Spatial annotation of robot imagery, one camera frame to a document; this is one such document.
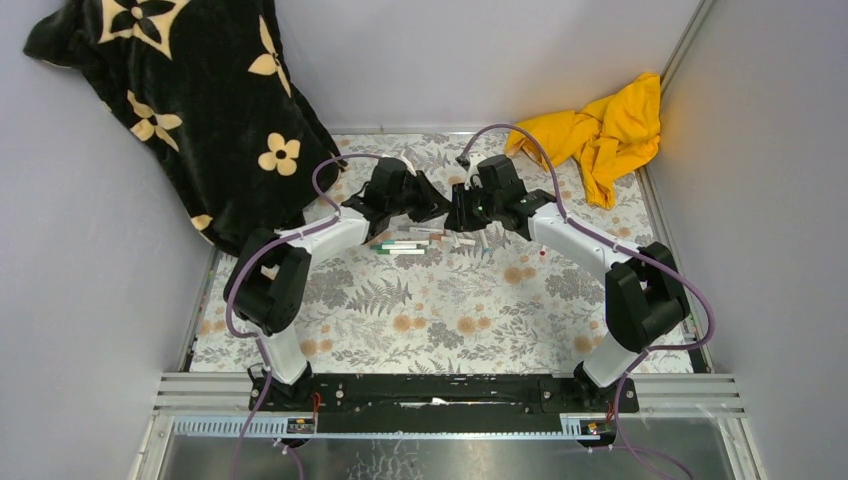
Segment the brown cap marker pen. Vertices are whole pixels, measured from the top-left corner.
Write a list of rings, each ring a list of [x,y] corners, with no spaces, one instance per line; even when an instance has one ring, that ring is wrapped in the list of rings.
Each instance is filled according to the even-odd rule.
[[[473,240],[473,239],[462,238],[462,237],[458,237],[456,235],[445,235],[445,234],[433,233],[433,234],[429,235],[429,239],[431,241],[448,242],[448,243],[454,244],[454,245],[473,246],[473,245],[476,244],[476,241]]]

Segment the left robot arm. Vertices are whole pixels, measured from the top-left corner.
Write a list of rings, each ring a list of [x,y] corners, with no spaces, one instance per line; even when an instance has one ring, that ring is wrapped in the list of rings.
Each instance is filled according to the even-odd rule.
[[[335,205],[331,215],[291,230],[255,231],[225,288],[226,315],[244,320],[245,336],[258,344],[266,371],[275,380],[272,398],[288,411],[309,401],[302,378],[309,363],[293,325],[311,267],[385,231],[392,218],[426,222],[451,203],[426,175],[400,158],[380,157],[361,191]]]

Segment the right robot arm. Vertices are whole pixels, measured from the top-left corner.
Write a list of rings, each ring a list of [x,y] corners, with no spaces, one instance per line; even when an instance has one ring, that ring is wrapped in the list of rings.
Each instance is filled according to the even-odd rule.
[[[576,368],[575,402],[597,412],[613,398],[616,382],[659,337],[691,313],[670,250],[659,242],[640,247],[618,240],[569,213],[561,199],[530,191],[505,155],[457,162],[466,179],[451,187],[445,227],[477,231],[491,223],[573,261],[604,286],[607,334]]]

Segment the brown end marker pen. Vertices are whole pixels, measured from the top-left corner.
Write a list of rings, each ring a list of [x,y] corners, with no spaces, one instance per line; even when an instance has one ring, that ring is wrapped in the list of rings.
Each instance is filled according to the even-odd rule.
[[[428,234],[428,235],[430,235],[430,234],[435,234],[435,235],[443,235],[443,234],[445,234],[445,230],[444,230],[444,229],[430,228],[430,227],[420,227],[420,226],[411,226],[411,225],[399,226],[399,227],[397,228],[397,230],[398,230],[398,231],[401,231],[401,232],[425,233],[425,234]]]

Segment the teal green marker pen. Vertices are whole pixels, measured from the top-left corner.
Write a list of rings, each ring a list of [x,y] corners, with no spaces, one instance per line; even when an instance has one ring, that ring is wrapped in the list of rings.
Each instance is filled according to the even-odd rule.
[[[489,254],[492,252],[491,246],[488,241],[487,232],[485,229],[482,229],[480,232],[480,244],[482,248],[482,252],[484,254]]]

